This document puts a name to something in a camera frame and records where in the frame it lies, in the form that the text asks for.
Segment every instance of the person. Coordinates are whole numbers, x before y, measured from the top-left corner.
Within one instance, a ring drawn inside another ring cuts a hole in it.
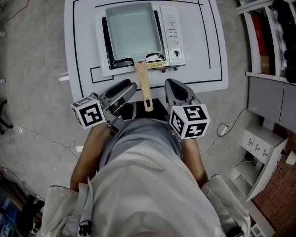
[[[180,141],[165,122],[130,120],[115,137],[103,123],[91,129],[70,189],[48,190],[42,235],[222,237],[200,189],[207,180],[196,139]],[[77,217],[79,225],[71,224]]]

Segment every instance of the concrete floor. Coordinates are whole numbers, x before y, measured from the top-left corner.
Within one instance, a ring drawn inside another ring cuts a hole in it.
[[[216,0],[227,47],[229,87],[227,90],[197,94],[207,105],[211,123],[198,140],[205,152],[216,139],[221,122],[232,124],[247,105],[250,49],[242,18],[236,14],[238,0]],[[7,99],[5,113],[12,123],[36,131],[53,141],[82,146],[88,131],[77,124],[70,104],[73,102],[69,81],[59,81],[67,72],[64,47],[64,1],[30,0],[29,6],[5,22],[27,4],[11,0],[2,14],[0,31],[0,98]],[[233,130],[219,138],[202,159],[209,176],[242,159],[240,147],[244,128],[257,117],[244,111]],[[0,136],[0,166],[11,169],[27,184],[27,189],[44,197],[50,185],[69,186],[76,158],[68,149],[15,126]]]

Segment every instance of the white box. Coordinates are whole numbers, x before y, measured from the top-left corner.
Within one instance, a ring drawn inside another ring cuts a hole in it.
[[[206,105],[172,106],[169,124],[181,139],[203,137],[210,123]]]
[[[91,96],[71,104],[71,108],[78,123],[84,129],[106,122],[99,101]]]

